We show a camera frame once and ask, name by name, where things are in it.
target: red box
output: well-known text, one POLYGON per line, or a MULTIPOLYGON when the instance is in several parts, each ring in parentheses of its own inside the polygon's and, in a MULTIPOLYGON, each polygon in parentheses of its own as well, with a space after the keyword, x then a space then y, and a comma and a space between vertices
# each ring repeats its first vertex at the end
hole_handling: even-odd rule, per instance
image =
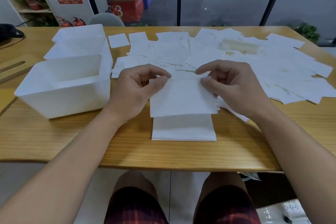
POLYGON ((144 11, 142 0, 107 0, 109 12, 121 17, 123 22, 137 22, 144 11))

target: left hand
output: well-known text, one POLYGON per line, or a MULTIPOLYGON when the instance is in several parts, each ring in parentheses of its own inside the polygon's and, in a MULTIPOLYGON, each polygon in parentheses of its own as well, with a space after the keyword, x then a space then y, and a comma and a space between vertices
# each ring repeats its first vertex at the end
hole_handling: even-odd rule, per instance
POLYGON ((170 77, 166 70, 150 64, 122 70, 103 111, 114 115, 120 125, 126 123, 141 112, 149 98, 162 89, 170 77))

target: shelf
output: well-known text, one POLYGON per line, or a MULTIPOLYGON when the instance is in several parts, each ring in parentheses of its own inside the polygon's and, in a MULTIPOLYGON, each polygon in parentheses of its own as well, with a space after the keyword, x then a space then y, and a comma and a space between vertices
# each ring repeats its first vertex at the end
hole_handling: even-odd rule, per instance
POLYGON ((52 13, 52 11, 50 9, 31 10, 29 8, 21 9, 18 12, 19 12, 19 14, 52 13))

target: gray chair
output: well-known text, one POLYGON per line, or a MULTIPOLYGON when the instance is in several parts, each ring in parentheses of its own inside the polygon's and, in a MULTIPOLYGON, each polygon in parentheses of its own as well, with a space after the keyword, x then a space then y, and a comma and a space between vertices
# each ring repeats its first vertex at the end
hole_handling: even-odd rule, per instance
POLYGON ((93 24, 102 24, 105 27, 125 27, 124 23, 118 16, 110 13, 95 14, 89 19, 87 25, 93 24))

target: person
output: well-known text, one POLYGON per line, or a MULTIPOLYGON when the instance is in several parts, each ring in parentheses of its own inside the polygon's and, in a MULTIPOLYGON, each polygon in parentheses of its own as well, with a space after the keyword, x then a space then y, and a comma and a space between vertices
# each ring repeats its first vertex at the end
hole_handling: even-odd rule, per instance
MULTIPOLYGON (((264 133, 312 223, 336 220, 336 157, 281 112, 264 93, 247 63, 217 60, 196 70, 201 79, 237 113, 264 133)), ((118 128, 141 112, 171 75, 142 65, 124 69, 102 111, 55 158, 0 209, 2 224, 73 223, 90 180, 118 128)), ((167 223, 157 193, 138 171, 115 184, 105 221, 167 223)), ((260 223, 237 173, 211 173, 195 209, 194 223, 260 223)))

